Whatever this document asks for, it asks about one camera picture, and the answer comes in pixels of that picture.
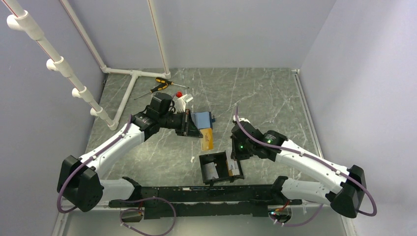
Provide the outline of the black plastic card tray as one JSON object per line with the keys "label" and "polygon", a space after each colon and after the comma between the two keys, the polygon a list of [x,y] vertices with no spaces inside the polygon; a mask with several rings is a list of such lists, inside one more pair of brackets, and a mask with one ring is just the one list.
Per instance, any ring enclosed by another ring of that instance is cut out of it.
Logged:
{"label": "black plastic card tray", "polygon": [[[199,156],[200,169],[201,169],[202,180],[204,184],[213,186],[215,183],[219,183],[219,182],[229,181],[230,183],[232,183],[237,179],[245,179],[240,161],[237,161],[238,167],[240,170],[240,175],[229,176],[228,167],[227,167],[227,159],[231,159],[230,151],[210,153],[210,154],[204,154],[204,155]],[[212,179],[212,180],[206,179],[203,166],[210,162],[214,162],[216,164],[216,169],[219,175],[218,179]]]}

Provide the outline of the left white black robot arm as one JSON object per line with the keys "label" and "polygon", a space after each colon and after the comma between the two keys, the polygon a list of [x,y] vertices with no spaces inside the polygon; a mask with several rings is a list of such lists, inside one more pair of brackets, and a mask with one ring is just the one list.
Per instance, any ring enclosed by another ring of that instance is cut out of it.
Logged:
{"label": "left white black robot arm", "polygon": [[76,158],[65,158],[60,169],[57,209],[69,213],[75,209],[90,211],[98,203],[125,202],[136,206],[142,198],[141,185],[129,177],[102,180],[102,176],[136,146],[147,141],[161,128],[172,129],[178,136],[202,138],[189,109],[174,112],[171,95],[156,93],[144,110],[130,115],[115,135],[92,151]]}

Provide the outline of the white card stack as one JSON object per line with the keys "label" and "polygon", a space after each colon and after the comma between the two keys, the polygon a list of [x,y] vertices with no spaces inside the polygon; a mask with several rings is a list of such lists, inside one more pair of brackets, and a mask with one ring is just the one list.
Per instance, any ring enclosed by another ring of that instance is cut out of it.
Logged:
{"label": "white card stack", "polygon": [[227,167],[228,167],[229,176],[240,175],[240,170],[239,170],[237,161],[233,159],[227,159]]}

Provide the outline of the aluminium rail frame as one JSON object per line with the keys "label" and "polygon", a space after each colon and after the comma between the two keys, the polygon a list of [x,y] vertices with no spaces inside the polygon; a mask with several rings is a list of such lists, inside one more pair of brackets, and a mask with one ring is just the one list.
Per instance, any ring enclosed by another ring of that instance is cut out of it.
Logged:
{"label": "aluminium rail frame", "polygon": [[128,101],[112,137],[62,162],[57,191],[87,212],[102,202],[146,219],[280,213],[302,201],[354,216],[350,168],[324,160],[311,141],[289,69],[187,69],[189,85]]}

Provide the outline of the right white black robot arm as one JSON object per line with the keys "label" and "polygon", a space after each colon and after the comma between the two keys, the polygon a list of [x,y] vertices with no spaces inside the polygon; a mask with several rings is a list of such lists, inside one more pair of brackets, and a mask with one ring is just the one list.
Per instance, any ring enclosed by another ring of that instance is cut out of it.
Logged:
{"label": "right white black robot arm", "polygon": [[356,218],[366,194],[364,170],[348,168],[303,149],[285,135],[269,130],[262,133],[251,123],[241,120],[231,131],[232,158],[245,160],[252,156],[293,167],[313,181],[278,176],[271,187],[271,198],[277,204],[305,200],[330,206],[338,214]]}

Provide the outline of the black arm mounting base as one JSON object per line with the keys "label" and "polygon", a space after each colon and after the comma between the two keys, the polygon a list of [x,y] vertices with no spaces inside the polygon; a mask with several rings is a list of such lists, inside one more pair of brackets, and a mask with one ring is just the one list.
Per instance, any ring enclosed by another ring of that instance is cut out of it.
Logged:
{"label": "black arm mounting base", "polygon": [[287,200],[273,184],[224,186],[142,187],[136,185],[126,202],[112,200],[111,208],[137,208],[144,199],[145,219],[191,216],[251,215],[267,217],[273,207],[300,205]]}

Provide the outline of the white pvc pipe frame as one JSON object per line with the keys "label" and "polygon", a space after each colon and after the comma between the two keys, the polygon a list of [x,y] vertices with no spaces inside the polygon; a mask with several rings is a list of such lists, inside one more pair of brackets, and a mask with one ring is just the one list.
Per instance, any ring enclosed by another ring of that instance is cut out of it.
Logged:
{"label": "white pvc pipe frame", "polygon": [[72,96],[75,98],[81,98],[86,103],[88,103],[91,107],[90,115],[103,120],[110,130],[116,130],[116,128],[118,127],[121,115],[125,109],[125,106],[128,102],[128,99],[138,78],[171,78],[171,72],[169,69],[169,63],[165,53],[163,40],[160,34],[154,1],[152,0],[149,0],[147,2],[147,5],[149,7],[151,22],[155,30],[157,44],[163,63],[163,73],[153,73],[142,70],[115,69],[108,67],[103,61],[102,57],[100,56],[98,50],[94,46],[91,38],[88,36],[88,33],[86,32],[81,21],[77,17],[75,11],[71,7],[69,1],[61,1],[61,4],[64,7],[66,13],[70,17],[80,36],[82,37],[88,49],[92,53],[94,59],[98,63],[100,70],[105,74],[122,74],[131,77],[126,92],[124,93],[124,96],[116,111],[114,118],[110,118],[105,109],[102,106],[100,106],[98,102],[93,98],[92,93],[78,79],[68,61],[61,54],[59,54],[58,51],[53,47],[53,45],[48,41],[44,31],[41,29],[41,27],[38,25],[35,19],[29,14],[29,12],[24,10],[23,7],[16,0],[4,0],[2,3],[11,12],[11,15],[7,17],[8,27],[12,30],[25,32],[29,38],[31,38],[34,42],[38,44],[38,46],[48,56],[48,60],[46,62],[47,69],[50,71],[59,72],[63,77],[65,77],[74,87],[71,92]]}

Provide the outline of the blue leather card holder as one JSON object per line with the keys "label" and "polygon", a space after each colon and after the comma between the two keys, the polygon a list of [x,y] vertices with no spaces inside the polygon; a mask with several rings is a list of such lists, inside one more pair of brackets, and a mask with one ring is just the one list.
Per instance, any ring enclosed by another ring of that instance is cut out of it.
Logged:
{"label": "blue leather card holder", "polygon": [[197,129],[213,129],[213,123],[216,121],[214,115],[211,112],[198,112],[191,113],[191,118],[196,125]]}

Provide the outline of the yellow black screwdriver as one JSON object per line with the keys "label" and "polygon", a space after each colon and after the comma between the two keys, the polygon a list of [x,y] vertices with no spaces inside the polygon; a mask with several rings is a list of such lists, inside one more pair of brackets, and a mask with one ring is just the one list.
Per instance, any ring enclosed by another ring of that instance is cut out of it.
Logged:
{"label": "yellow black screwdriver", "polygon": [[134,100],[137,100],[137,99],[139,99],[139,98],[141,98],[141,97],[143,97],[143,96],[145,96],[145,95],[147,95],[147,94],[152,94],[152,93],[154,93],[154,92],[157,92],[157,91],[160,91],[160,90],[164,90],[164,89],[166,89],[168,86],[169,86],[169,85],[168,85],[167,83],[164,83],[164,84],[159,84],[158,86],[156,86],[156,87],[154,87],[154,88],[150,89],[150,90],[149,90],[149,92],[146,92],[146,93],[144,93],[144,94],[142,94],[142,95],[140,95],[140,96],[138,96],[138,97],[134,98]]}
{"label": "yellow black screwdriver", "polygon": [[174,83],[174,82],[172,82],[172,81],[170,81],[170,80],[168,80],[168,79],[161,78],[161,77],[157,77],[157,78],[155,78],[155,80],[156,80],[158,83],[161,83],[161,84],[168,84],[169,86],[179,86],[179,87],[186,88],[186,89],[188,89],[188,88],[189,88],[189,87],[187,87],[187,86],[183,86],[183,85],[176,84],[176,83]]}

